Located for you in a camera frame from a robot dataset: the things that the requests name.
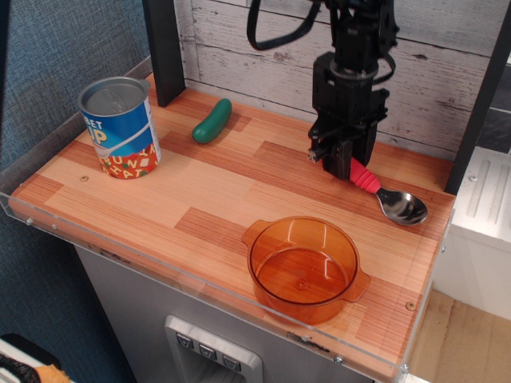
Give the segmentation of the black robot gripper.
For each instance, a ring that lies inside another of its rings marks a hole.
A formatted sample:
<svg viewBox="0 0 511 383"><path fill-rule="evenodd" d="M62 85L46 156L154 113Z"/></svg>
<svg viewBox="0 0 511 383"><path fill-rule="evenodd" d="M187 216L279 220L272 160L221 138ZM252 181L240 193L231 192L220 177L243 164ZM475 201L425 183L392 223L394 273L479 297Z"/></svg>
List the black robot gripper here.
<svg viewBox="0 0 511 383"><path fill-rule="evenodd" d="M387 116L387 89L374 89L373 77L349 78L335 71L335 55L327 52L313 66L312 105L317 119L309 130L309 159L322 160L323 170L348 180L351 157L367 166L377 126Z"/></svg>

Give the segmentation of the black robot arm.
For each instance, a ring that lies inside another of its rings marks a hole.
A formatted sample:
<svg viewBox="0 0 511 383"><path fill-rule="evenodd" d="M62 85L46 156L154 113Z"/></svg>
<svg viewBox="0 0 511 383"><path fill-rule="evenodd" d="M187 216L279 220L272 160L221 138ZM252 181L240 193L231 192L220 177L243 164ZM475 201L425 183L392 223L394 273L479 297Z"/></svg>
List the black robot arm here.
<svg viewBox="0 0 511 383"><path fill-rule="evenodd" d="M381 84L395 72L390 50L399 28L392 1L328 1L333 51L316 58L309 130L310 160L346 180L351 165L370 162L390 93Z"/></svg>

